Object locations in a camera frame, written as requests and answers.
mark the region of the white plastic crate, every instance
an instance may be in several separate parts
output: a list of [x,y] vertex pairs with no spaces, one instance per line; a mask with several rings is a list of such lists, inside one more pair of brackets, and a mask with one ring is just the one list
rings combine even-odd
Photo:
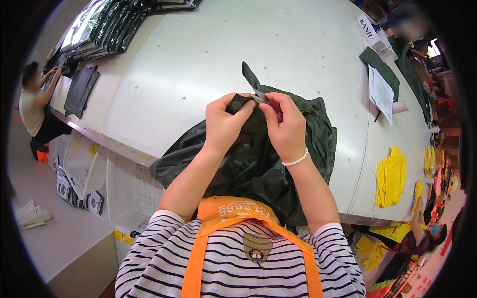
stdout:
[[144,232],[156,212],[164,187],[151,177],[148,168],[110,151],[106,191],[109,219],[114,228],[137,235]]
[[73,130],[66,146],[63,169],[80,200],[106,182],[108,149]]

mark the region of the orange apron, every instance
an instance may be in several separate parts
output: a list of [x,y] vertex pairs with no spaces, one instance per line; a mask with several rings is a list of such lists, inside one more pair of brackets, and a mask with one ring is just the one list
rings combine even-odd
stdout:
[[182,298],[200,297],[202,268],[210,233],[248,218],[260,221],[268,229],[291,241],[303,252],[308,297],[323,297],[321,280],[312,247],[298,239],[292,232],[280,227],[275,213],[267,205],[244,197],[211,196],[202,199],[200,202],[197,218],[202,220],[202,225],[197,233],[189,262],[187,263],[186,274],[182,284]]

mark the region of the yellow raincoat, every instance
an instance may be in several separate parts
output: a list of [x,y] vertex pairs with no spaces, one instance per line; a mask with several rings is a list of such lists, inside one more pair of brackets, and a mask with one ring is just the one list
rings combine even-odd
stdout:
[[406,173],[406,157],[399,148],[393,146],[391,155],[378,162],[375,206],[384,208],[399,203],[406,183]]

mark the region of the hand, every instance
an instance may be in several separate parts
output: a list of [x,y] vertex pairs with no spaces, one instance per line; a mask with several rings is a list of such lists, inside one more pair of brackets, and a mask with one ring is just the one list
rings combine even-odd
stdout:
[[58,79],[60,76],[61,76],[61,68],[57,68],[53,78]]
[[[236,93],[227,94],[206,107],[207,136],[204,148],[217,154],[224,154],[237,140],[238,134],[245,121],[252,115],[257,105],[255,100],[250,100],[241,109],[231,115],[225,111]],[[248,93],[239,93],[242,96],[251,97]]]
[[50,71],[49,71],[49,72],[47,72],[46,74],[47,74],[47,75],[50,75],[50,74],[52,74],[52,73],[56,72],[57,70],[58,70],[58,67],[53,67],[53,68],[52,68],[52,69],[50,69]]
[[280,105],[283,112],[283,122],[278,123],[273,108],[261,103],[259,108],[267,120],[268,135],[273,148],[285,163],[291,163],[301,158],[306,151],[305,129],[306,120],[288,95],[271,92],[265,94],[270,101]]

